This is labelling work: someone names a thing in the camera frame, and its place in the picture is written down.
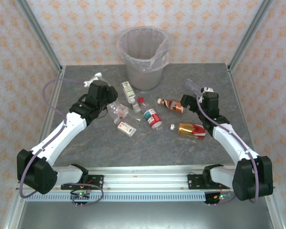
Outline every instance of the gold bottle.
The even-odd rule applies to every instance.
[[[171,130],[174,130],[175,128],[175,124],[171,124]],[[202,140],[205,137],[205,129],[202,125],[180,123],[178,127],[178,134]]]

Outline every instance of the red and white label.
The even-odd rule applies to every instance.
[[[148,121],[150,126],[153,126],[155,123],[160,122],[161,119],[157,115],[156,111],[154,109],[149,109],[144,113],[144,117]]]

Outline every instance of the orange floral pattern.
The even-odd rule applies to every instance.
[[[154,26],[172,35],[171,63],[230,63],[263,1],[28,2],[61,64],[86,65],[121,63],[115,48],[117,37],[136,26]]]
[[[0,0],[0,228],[17,184],[16,156],[39,140],[46,111],[42,87],[56,74],[16,1]]]
[[[286,214],[286,0],[274,1],[233,77],[255,150],[272,159]]]

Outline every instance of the plastic bottle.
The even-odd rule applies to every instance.
[[[194,83],[191,79],[186,79],[184,82],[184,87],[191,90],[195,95],[201,96],[201,88],[198,84]]]
[[[143,115],[120,104],[119,100],[108,104],[107,110],[113,122],[118,126],[118,130],[129,137],[133,136],[142,125]]]
[[[204,139],[205,129],[202,125],[196,125],[192,123],[180,123],[178,128],[175,124],[171,124],[171,130],[177,129],[178,134],[185,135],[189,137],[194,137],[196,139]]]
[[[159,126],[162,124],[162,121],[156,111],[154,111],[154,109],[152,109],[149,104],[145,103],[143,98],[139,98],[139,104],[144,117],[146,118],[152,129],[159,129]]]
[[[158,104],[162,104],[163,106],[166,106],[168,109],[172,111],[176,111],[178,113],[183,113],[184,108],[181,106],[181,103],[174,100],[166,100],[159,98],[157,101]]]
[[[123,87],[123,92],[127,98],[127,101],[131,104],[134,112],[136,113],[140,112],[141,108],[135,100],[135,93],[132,87],[130,86],[130,83],[128,81],[123,82],[122,87]]]

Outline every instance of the white bottle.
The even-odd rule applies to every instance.
[[[122,83],[123,92],[127,98],[127,101],[131,104],[134,112],[139,113],[141,111],[141,108],[139,104],[135,100],[135,93],[130,86],[130,83],[128,81]]]
[[[144,117],[148,121],[148,124],[151,126],[152,129],[160,129],[160,125],[162,121],[159,115],[152,109],[152,107],[144,102],[143,98],[139,99],[139,103],[141,106],[141,111],[143,112]]]

